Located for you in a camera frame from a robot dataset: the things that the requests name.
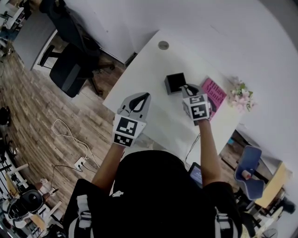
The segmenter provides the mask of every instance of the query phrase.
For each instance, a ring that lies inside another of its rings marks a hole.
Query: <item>white strap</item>
[[[233,223],[233,237],[232,238],[238,238],[238,230],[236,228],[236,225],[234,223],[234,221],[228,217],[227,214],[225,213],[220,213],[217,209],[217,207],[215,207],[217,214],[215,216],[215,238],[221,238],[221,231],[225,230],[225,229],[231,229],[229,220],[232,221]]]
[[[69,226],[68,230],[68,237],[69,238],[75,238],[75,226],[77,223],[77,220],[79,219],[79,227],[82,229],[86,229],[91,227],[91,212],[89,211],[88,207],[88,200],[87,195],[81,195],[77,197],[77,203],[78,203],[78,215],[79,217],[73,220],[73,222]],[[90,238],[94,238],[93,235],[93,229],[91,228],[90,231]]]

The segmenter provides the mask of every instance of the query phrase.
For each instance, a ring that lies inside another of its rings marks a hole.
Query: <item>person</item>
[[[68,237],[90,237],[88,229],[92,229],[91,237],[95,238],[125,234],[217,238],[217,211],[227,214],[240,237],[239,211],[232,187],[222,181],[210,122],[204,119],[198,125],[202,189],[175,155],[141,151],[120,162],[124,147],[113,144],[92,183],[80,179],[75,186],[63,221]],[[113,194],[109,196],[113,183]],[[79,205],[84,199],[88,203],[85,210]],[[225,231],[220,237],[235,237],[232,229]]]

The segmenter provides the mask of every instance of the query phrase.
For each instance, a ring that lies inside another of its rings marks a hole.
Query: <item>blue chair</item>
[[[234,178],[237,181],[238,185],[247,196],[247,198],[252,201],[262,197],[265,182],[253,178],[246,180],[242,176],[242,171],[246,170],[253,175],[253,173],[257,169],[258,161],[261,158],[261,154],[262,151],[260,149],[249,145],[246,146],[234,174]]]

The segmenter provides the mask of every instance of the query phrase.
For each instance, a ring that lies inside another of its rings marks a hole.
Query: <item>person's arm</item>
[[[203,187],[221,180],[220,161],[216,152],[215,143],[208,120],[200,120],[201,133],[201,171]]]
[[[92,183],[101,188],[107,195],[109,195],[113,186],[124,148],[124,146],[113,143],[92,180]]]

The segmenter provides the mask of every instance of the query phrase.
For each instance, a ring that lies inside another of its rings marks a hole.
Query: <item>wooden floor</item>
[[[108,56],[102,62],[110,62]],[[0,79],[0,106],[9,106],[12,114],[10,127],[2,127],[13,140],[18,156],[17,165],[29,163],[23,172],[30,183],[40,178],[52,179],[54,165],[73,166],[85,156],[85,148],[73,142],[71,138],[56,136],[52,124],[63,120],[79,140],[87,143],[98,164],[101,164],[109,147],[114,114],[102,105],[113,85],[124,71],[124,67],[115,62],[113,72],[102,71],[95,76],[98,87],[104,90],[102,98],[95,95],[91,85],[85,83],[75,98],[70,99],[47,76],[40,71],[28,71],[23,68],[17,54],[12,54],[4,61],[5,68]],[[3,64],[0,64],[0,76]],[[67,134],[65,127],[56,123],[56,130]],[[85,164],[96,171],[96,164],[91,155]],[[59,188],[55,197],[49,199],[49,205],[61,200],[61,209],[65,211],[74,185],[79,178],[91,180],[93,173],[83,168],[83,172],[57,167],[53,186]]]

